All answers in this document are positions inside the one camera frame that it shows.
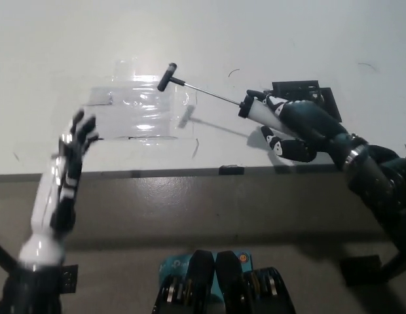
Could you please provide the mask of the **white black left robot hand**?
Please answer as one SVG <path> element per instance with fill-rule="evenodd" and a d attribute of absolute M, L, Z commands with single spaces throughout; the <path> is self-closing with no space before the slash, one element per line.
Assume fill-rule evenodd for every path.
<path fill-rule="evenodd" d="M 31 216 L 34 234 L 62 238 L 72 231 L 83 159 L 98 139 L 96 116 L 78 110 L 59 136 L 41 176 Z"/>

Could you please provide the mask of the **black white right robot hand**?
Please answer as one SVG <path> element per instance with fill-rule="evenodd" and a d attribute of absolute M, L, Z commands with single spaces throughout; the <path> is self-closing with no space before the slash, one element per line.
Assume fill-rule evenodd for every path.
<path fill-rule="evenodd" d="M 273 93 L 248 90 L 238 116 L 261 125 L 274 153 L 286 160 L 311 162 L 326 152 L 331 140 L 347 134 L 341 123 L 310 100 L 288 100 Z"/>

